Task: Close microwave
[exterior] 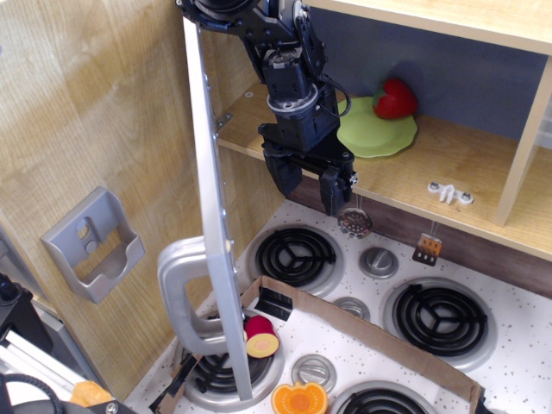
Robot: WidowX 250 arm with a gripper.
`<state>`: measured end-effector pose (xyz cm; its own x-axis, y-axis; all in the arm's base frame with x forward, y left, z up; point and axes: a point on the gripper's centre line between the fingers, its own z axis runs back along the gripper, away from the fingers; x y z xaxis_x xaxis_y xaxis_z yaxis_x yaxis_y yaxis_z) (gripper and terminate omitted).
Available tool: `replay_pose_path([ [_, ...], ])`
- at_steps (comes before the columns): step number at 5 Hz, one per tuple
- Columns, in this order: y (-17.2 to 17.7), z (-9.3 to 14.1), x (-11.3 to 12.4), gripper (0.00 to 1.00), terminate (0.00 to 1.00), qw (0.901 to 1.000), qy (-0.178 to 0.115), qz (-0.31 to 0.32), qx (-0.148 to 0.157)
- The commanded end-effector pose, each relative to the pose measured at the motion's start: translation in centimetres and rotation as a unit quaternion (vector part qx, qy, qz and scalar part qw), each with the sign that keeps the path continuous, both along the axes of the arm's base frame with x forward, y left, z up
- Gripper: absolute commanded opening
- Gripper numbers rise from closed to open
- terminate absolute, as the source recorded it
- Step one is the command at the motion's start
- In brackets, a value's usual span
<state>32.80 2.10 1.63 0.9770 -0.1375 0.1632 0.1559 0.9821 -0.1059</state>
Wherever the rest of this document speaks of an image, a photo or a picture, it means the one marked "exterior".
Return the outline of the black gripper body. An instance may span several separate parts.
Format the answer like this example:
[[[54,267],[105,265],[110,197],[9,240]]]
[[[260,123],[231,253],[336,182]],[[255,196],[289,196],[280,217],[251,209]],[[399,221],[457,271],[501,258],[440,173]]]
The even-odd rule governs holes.
[[[267,98],[275,123],[259,126],[263,155],[290,154],[293,162],[320,177],[329,166],[351,168],[354,156],[337,138],[341,114],[336,88],[313,84],[305,97],[292,100]]]

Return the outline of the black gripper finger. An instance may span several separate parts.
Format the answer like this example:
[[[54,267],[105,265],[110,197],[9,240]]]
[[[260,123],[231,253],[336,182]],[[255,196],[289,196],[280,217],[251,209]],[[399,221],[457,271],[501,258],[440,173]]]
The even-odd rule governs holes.
[[[329,166],[319,177],[320,195],[328,216],[337,215],[350,201],[355,183],[356,172],[348,167]]]
[[[277,189],[284,195],[291,194],[302,181],[301,167],[293,162],[290,154],[264,153],[264,157]]]

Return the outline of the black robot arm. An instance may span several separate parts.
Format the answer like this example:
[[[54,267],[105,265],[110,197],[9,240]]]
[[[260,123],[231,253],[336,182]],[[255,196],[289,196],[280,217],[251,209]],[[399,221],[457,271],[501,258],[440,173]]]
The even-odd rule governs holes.
[[[343,88],[323,71],[325,45],[301,1],[179,1],[182,15],[199,28],[241,39],[267,88],[274,123],[258,127],[263,155],[278,190],[291,194],[303,172],[317,175],[325,212],[337,215],[357,178],[354,155],[337,132]]]

